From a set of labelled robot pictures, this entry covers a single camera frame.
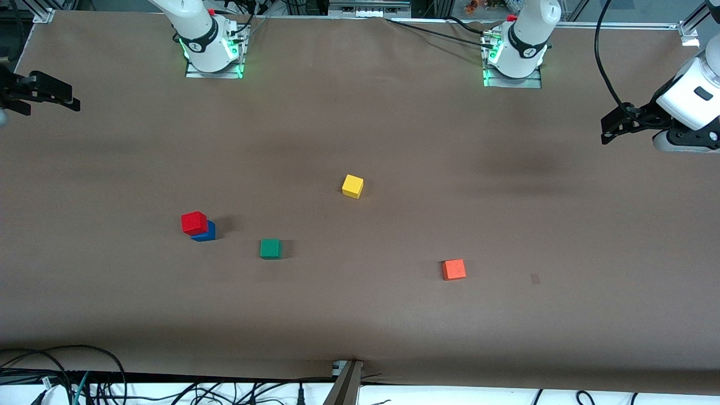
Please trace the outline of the red wooden cube block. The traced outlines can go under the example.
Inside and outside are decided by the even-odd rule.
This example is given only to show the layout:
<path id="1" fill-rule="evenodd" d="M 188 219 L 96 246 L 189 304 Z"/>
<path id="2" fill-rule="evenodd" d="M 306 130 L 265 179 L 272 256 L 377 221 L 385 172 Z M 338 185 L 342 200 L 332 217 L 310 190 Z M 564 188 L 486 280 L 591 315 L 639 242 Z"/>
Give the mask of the red wooden cube block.
<path id="1" fill-rule="evenodd" d="M 182 232 L 191 237 L 208 233 L 209 231 L 208 218 L 204 213 L 197 210 L 183 213 L 180 216 L 180 224 Z"/>

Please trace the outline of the yellow wooden cube block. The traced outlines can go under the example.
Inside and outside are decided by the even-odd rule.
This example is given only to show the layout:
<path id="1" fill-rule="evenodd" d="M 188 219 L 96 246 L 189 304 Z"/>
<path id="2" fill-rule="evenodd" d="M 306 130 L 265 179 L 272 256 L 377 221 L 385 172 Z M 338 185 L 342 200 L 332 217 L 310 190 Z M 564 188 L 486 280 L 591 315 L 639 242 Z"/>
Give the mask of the yellow wooden cube block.
<path id="1" fill-rule="evenodd" d="M 365 185 L 363 178 L 347 174 L 340 190 L 344 196 L 359 199 L 363 191 L 363 185 Z"/>

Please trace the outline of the grey metal power strip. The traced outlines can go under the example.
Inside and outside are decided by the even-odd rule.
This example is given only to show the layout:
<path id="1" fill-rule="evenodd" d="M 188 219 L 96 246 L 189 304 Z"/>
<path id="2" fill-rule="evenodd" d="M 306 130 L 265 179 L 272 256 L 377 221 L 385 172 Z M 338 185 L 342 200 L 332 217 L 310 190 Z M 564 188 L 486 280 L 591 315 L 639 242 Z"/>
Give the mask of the grey metal power strip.
<path id="1" fill-rule="evenodd" d="M 411 18 L 411 0 L 327 0 L 327 15 L 341 18 Z"/>

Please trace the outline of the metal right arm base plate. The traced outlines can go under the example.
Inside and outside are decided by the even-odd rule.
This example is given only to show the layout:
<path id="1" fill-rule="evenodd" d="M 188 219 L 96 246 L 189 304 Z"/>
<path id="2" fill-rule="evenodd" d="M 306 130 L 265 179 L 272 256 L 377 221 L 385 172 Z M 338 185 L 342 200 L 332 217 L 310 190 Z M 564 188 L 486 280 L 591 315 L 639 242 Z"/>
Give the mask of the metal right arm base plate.
<path id="1" fill-rule="evenodd" d="M 249 28 L 239 28 L 236 21 L 227 20 L 218 36 L 205 46 L 190 46 L 181 41 L 183 55 L 187 59 L 185 77 L 208 79 L 242 79 L 244 76 L 245 54 Z"/>

